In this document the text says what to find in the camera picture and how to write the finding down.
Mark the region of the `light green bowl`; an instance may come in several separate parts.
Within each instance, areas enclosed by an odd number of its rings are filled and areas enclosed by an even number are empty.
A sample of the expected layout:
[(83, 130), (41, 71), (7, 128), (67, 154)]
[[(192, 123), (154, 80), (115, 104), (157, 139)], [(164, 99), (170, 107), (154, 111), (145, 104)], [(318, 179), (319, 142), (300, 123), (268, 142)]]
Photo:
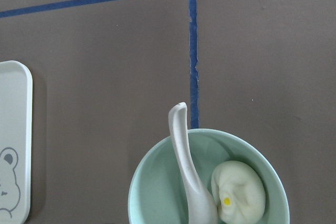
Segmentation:
[[(218, 164), (229, 160), (244, 162), (264, 183), (266, 208), (260, 223), (290, 222), (288, 200), (281, 180), (257, 149), (219, 130), (191, 129), (188, 138), (196, 171), (208, 189)], [(188, 222), (185, 189), (169, 137), (158, 142), (140, 161), (129, 190), (128, 216), (130, 223)]]

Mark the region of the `white bear tray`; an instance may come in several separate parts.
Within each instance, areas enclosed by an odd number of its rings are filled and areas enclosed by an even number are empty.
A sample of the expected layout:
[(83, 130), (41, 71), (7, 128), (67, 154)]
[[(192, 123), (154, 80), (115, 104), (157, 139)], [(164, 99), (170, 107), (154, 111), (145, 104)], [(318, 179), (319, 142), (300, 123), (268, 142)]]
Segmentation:
[(1, 223), (24, 223), (30, 211), (32, 107), (29, 69), (1, 62)]

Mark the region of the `white ceramic spoon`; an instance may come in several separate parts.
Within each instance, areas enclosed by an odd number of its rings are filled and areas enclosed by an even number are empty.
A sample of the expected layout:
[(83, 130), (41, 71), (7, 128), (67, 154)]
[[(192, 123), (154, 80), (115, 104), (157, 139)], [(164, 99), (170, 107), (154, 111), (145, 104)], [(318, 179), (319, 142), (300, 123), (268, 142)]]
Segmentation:
[(217, 223), (217, 209), (202, 183), (192, 160), (188, 131), (187, 105), (180, 102), (168, 114), (170, 137), (186, 193), (188, 223)]

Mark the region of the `white steamed bun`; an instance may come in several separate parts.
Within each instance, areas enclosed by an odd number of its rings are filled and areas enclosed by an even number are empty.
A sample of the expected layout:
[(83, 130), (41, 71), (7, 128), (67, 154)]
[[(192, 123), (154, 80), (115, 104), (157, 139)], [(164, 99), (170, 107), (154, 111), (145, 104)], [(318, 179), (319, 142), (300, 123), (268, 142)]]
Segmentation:
[(266, 193), (257, 173), (247, 164), (226, 161), (212, 173), (212, 195), (224, 223), (257, 223), (264, 215)]

